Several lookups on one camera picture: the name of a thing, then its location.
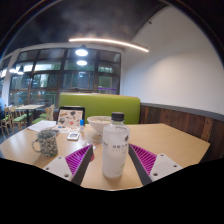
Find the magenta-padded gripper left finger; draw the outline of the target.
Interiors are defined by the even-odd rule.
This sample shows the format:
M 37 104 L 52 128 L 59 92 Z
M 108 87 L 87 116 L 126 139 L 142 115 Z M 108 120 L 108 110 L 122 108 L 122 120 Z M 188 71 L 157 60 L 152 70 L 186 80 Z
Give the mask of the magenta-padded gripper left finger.
M 76 185 L 81 185 L 92 157 L 93 147 L 87 145 L 66 157 L 56 157 L 44 167 L 44 170 Z

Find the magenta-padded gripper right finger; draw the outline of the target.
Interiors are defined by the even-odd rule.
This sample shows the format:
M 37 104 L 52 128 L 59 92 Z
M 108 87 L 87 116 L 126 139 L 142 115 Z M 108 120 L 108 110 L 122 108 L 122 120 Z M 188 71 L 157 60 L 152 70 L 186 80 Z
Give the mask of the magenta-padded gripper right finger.
M 165 154 L 154 153 L 139 146 L 129 145 L 129 156 L 143 185 L 150 184 L 182 169 Z

